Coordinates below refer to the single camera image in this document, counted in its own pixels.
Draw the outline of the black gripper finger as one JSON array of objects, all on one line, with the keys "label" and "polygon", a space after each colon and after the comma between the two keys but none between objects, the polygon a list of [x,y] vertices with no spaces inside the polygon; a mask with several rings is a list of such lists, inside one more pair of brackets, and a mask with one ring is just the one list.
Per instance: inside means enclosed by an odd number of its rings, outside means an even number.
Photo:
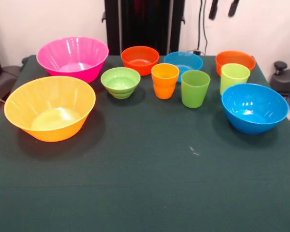
[{"label": "black gripper finger", "polygon": [[211,9],[210,9],[210,13],[209,13],[209,19],[211,20],[215,20],[216,15],[217,15],[217,10],[218,10],[218,0],[213,0],[212,1],[212,5],[211,5]]},{"label": "black gripper finger", "polygon": [[228,12],[228,17],[233,17],[235,15],[238,4],[239,4],[239,0],[234,0],[231,3],[231,6]]}]

